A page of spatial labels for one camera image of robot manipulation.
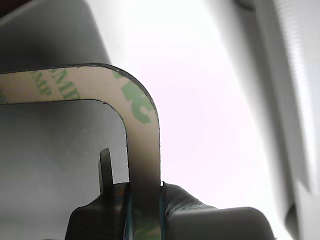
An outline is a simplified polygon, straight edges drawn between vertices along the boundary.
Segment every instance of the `bent adhesive strip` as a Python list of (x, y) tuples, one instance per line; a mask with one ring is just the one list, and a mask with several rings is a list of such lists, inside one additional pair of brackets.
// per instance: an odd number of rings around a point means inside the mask
[[(160, 129), (155, 105), (144, 87), (123, 70), (106, 64), (86, 64), (4, 73), (0, 75), (0, 104), (94, 99), (111, 105), (123, 119), (133, 207), (152, 216), (146, 236), (160, 234)], [(141, 233), (144, 224), (136, 231)]]

